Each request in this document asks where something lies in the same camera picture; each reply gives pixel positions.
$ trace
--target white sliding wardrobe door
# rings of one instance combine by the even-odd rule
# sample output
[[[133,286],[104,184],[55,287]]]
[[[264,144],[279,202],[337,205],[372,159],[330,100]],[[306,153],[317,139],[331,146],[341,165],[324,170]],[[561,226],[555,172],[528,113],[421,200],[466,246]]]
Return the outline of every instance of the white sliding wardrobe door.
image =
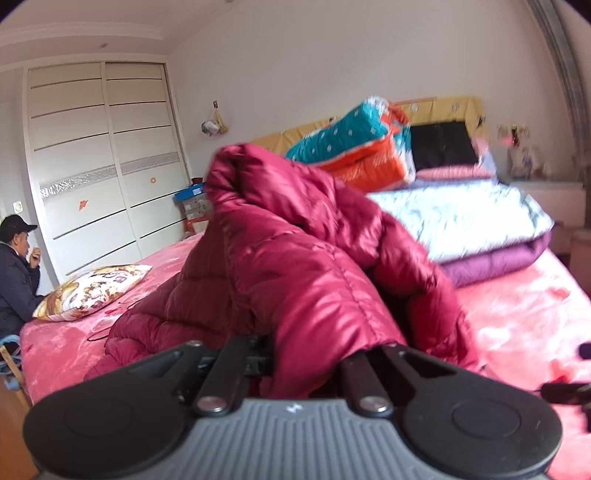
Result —
[[[141,254],[117,175],[100,63],[34,69],[28,85],[27,161],[59,280],[114,258],[137,261]]]
[[[143,256],[183,238],[173,194],[187,185],[160,65],[106,64],[107,110],[122,187]]]

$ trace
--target man's hand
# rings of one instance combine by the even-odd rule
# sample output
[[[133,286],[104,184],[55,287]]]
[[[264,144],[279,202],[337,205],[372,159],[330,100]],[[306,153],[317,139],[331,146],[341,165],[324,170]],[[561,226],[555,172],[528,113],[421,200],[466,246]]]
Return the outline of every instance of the man's hand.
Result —
[[[33,248],[31,256],[29,257],[29,265],[31,268],[37,268],[41,261],[41,250],[37,247]]]

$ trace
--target nightstand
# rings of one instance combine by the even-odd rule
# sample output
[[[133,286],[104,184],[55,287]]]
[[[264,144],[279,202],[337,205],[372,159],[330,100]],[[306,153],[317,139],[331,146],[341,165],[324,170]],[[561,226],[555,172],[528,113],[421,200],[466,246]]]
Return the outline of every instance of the nightstand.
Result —
[[[556,222],[550,249],[561,260],[571,251],[573,232],[585,225],[586,192],[573,181],[512,181],[511,186],[529,193]]]

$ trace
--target pink blanket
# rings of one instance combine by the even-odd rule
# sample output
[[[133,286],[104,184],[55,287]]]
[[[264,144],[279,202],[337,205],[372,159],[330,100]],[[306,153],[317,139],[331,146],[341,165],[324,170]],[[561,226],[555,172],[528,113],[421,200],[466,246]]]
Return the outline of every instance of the pink blanket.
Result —
[[[194,235],[143,259],[139,263],[153,266],[144,280],[119,300],[88,317],[75,322],[27,323],[21,331],[22,370],[33,403],[82,382],[89,368],[105,354],[109,327],[128,308],[176,274],[201,237],[202,233]],[[88,338],[102,339],[89,342]]]
[[[568,365],[578,381],[591,381],[591,361],[577,347],[591,340],[591,302],[564,265],[546,250],[530,267],[458,291],[476,332],[480,359],[498,380],[536,390]],[[550,468],[554,480],[591,479],[591,433],[580,407],[556,407],[563,444]]]

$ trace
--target bed headboard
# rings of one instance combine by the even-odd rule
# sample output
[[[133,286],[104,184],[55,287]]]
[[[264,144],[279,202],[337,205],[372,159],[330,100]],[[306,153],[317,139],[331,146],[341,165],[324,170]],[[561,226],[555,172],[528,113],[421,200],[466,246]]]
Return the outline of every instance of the bed headboard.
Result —
[[[471,137],[479,136],[489,139],[484,105],[479,97],[468,95],[429,97],[395,103],[406,112],[412,125],[459,120],[466,123]],[[251,143],[283,156],[304,136],[328,125],[331,118],[338,117],[324,118],[283,132],[266,135],[252,140]]]

